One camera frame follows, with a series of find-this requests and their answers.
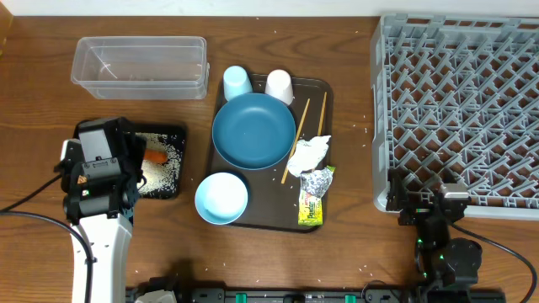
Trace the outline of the white rice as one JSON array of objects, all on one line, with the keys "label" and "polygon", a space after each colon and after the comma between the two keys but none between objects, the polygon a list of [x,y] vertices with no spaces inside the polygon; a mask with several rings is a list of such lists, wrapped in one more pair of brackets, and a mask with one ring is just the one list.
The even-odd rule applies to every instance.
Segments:
[{"label": "white rice", "polygon": [[147,149],[166,152],[164,164],[142,161],[144,179],[137,184],[141,197],[147,199],[172,199],[179,193],[179,180],[184,155],[184,139],[179,135],[138,133],[147,141]]}]

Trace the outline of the orange carrot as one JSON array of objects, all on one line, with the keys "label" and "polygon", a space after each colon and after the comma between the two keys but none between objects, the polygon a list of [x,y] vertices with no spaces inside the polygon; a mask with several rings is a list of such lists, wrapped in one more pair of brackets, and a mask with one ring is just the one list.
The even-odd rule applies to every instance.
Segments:
[{"label": "orange carrot", "polygon": [[144,153],[144,159],[156,164],[164,164],[168,160],[168,155],[165,151],[157,151],[153,149],[146,149]]}]

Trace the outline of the dark blue plate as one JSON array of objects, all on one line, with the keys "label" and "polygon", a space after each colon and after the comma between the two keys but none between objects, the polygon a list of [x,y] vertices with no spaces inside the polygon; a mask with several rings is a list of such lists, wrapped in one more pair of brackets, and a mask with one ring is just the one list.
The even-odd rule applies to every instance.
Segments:
[{"label": "dark blue plate", "polygon": [[213,146],[231,165],[260,170],[289,154],[296,137],[294,115],[277,98],[247,93],[226,102],[216,113]]}]

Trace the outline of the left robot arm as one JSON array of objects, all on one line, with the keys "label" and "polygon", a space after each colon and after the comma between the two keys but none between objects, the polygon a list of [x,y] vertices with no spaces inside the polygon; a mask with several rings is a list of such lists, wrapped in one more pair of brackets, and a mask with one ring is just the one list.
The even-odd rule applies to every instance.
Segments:
[{"label": "left robot arm", "polygon": [[65,140],[63,209],[74,231],[73,302],[124,302],[126,264],[146,142],[113,151],[107,139]]}]

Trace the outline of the light blue bowl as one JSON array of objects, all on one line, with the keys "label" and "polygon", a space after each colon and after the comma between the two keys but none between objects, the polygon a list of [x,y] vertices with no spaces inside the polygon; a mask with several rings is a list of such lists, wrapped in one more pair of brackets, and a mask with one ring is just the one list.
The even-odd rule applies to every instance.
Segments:
[{"label": "light blue bowl", "polygon": [[213,173],[195,192],[199,216],[213,225],[227,225],[237,220],[248,205],[248,188],[232,173]]}]

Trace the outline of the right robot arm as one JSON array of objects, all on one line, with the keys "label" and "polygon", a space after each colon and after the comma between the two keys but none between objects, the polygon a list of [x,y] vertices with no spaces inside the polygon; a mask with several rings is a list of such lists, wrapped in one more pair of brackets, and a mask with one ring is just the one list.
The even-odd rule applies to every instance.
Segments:
[{"label": "right robot arm", "polygon": [[470,200],[466,187],[443,183],[431,202],[413,201],[396,170],[388,175],[387,211],[398,213],[398,224],[414,226],[414,258],[424,282],[405,290],[401,302],[470,302],[470,286],[478,282],[482,247],[473,240],[453,238],[449,227],[464,217]]}]

